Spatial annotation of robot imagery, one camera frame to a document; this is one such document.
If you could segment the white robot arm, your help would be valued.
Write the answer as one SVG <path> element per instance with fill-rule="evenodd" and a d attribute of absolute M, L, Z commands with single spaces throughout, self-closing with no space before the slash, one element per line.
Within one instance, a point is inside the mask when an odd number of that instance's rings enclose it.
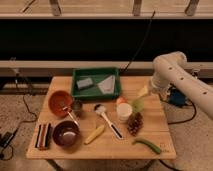
<path fill-rule="evenodd" d="M 180 51 L 157 56 L 153 60 L 154 74 L 138 97 L 166 91 L 172 84 L 213 120 L 213 87 L 187 73 L 186 63 L 187 57 Z"/>

